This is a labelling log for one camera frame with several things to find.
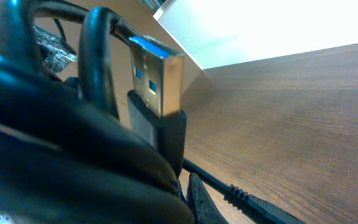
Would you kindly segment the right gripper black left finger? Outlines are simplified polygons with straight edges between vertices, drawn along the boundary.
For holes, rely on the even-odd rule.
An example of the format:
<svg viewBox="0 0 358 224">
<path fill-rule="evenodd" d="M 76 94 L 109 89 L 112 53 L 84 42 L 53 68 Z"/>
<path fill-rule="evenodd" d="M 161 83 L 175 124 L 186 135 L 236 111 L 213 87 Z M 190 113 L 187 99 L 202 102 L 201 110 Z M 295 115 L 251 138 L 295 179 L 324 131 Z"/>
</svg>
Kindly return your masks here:
<svg viewBox="0 0 358 224">
<path fill-rule="evenodd" d="M 76 51 L 61 37 L 39 27 L 33 26 L 44 65 L 53 73 L 62 72 L 70 63 L 77 60 Z"/>
</svg>

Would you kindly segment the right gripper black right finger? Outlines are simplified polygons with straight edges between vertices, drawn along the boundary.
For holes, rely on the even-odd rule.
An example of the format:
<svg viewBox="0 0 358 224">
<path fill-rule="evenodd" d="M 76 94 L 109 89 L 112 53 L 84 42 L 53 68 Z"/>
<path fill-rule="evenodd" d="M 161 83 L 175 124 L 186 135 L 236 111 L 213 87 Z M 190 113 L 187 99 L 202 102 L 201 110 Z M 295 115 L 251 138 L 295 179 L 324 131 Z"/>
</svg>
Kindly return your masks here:
<svg viewBox="0 0 358 224">
<path fill-rule="evenodd" d="M 195 173 L 189 175 L 186 201 L 194 214 L 196 224 L 228 224 Z"/>
</svg>

